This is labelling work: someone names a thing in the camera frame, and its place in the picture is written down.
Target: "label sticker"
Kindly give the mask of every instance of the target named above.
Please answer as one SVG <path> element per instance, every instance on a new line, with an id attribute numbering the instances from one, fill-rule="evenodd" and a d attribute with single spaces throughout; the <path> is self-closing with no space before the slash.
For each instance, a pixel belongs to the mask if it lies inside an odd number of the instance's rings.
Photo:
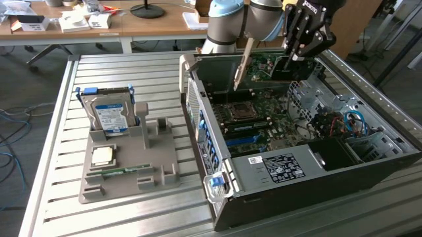
<path id="1" fill-rule="evenodd" d="M 127 130 L 126 116 L 122 114 L 123 105 L 96 105 L 95 106 L 103 130 L 110 133 L 119 133 Z"/>
<path id="2" fill-rule="evenodd" d="M 305 177 L 303 170 L 291 153 L 265 158 L 263 163 L 275 183 Z"/>
<path id="3" fill-rule="evenodd" d="M 119 33 L 100 33 L 100 36 L 118 36 Z"/>
<path id="4" fill-rule="evenodd" d="M 258 164 L 263 162 L 263 157 L 250 157 L 250 164 Z"/>
<path id="5" fill-rule="evenodd" d="M 253 128 L 253 126 L 245 126 L 245 127 L 238 127 L 234 130 L 239 131 L 239 130 L 251 129 L 251 128 Z"/>

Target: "motherboard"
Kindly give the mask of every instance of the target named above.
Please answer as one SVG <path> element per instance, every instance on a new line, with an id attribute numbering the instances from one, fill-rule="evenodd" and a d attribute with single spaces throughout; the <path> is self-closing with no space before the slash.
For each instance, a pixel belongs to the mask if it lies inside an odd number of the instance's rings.
<path id="1" fill-rule="evenodd" d="M 274 89 L 213 96 L 213 110 L 231 153 L 241 157 L 295 146 L 311 138 L 301 134 L 287 109 L 285 94 Z"/>

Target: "white box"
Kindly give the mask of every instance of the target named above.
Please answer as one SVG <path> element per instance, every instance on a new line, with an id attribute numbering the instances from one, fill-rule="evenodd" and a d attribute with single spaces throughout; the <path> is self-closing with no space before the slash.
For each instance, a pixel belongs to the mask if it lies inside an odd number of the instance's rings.
<path id="1" fill-rule="evenodd" d="M 44 17 L 42 23 L 39 23 L 39 22 L 20 22 L 23 31 L 46 31 L 48 28 L 48 24 L 50 24 L 50 20 L 47 19 L 47 17 Z"/>
<path id="2" fill-rule="evenodd" d="M 63 33 L 86 31 L 91 29 L 84 17 L 63 16 L 59 18 L 59 23 Z"/>
<path id="3" fill-rule="evenodd" d="M 88 24 L 94 29 L 108 29 L 111 24 L 111 15 L 99 14 L 92 15 L 88 20 Z"/>

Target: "hard drive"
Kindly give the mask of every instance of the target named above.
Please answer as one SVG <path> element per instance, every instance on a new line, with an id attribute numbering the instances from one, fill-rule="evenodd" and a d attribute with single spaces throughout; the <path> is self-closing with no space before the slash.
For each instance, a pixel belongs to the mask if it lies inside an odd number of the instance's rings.
<path id="1" fill-rule="evenodd" d="M 92 130 L 103 130 L 106 136 L 122 135 L 128 127 L 138 124 L 134 111 L 134 87 L 90 87 L 76 97 L 87 111 Z"/>

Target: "red cable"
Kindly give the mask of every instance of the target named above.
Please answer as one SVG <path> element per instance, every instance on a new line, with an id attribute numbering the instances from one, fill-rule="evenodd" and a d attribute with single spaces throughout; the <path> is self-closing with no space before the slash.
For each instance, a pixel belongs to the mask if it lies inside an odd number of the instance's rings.
<path id="1" fill-rule="evenodd" d="M 339 120 L 339 119 L 341 119 L 341 117 L 335 117 L 335 118 L 333 119 L 331 129 L 330 129 L 330 137 L 333 136 L 333 128 L 334 128 L 335 121 Z"/>

